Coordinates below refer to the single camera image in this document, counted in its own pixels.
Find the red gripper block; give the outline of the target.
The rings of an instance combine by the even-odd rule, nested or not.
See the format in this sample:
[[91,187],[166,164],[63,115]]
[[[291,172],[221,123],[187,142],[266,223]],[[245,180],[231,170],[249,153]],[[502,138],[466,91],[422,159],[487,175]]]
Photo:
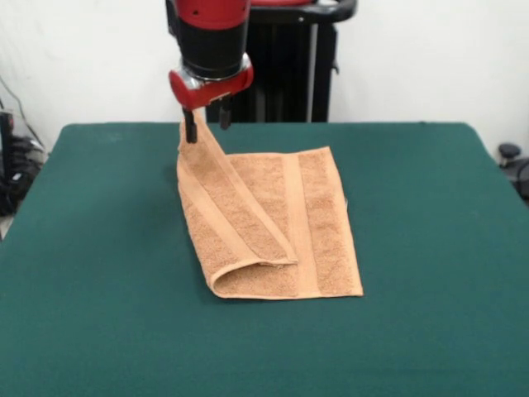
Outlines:
[[231,125],[231,98],[227,96],[247,89],[253,78],[253,65],[246,53],[242,57],[241,70],[227,79],[200,79],[190,74],[183,64],[177,69],[170,70],[170,87],[183,107],[186,142],[198,142],[197,125],[192,110],[206,107],[221,98],[219,125],[222,130],[227,130]]

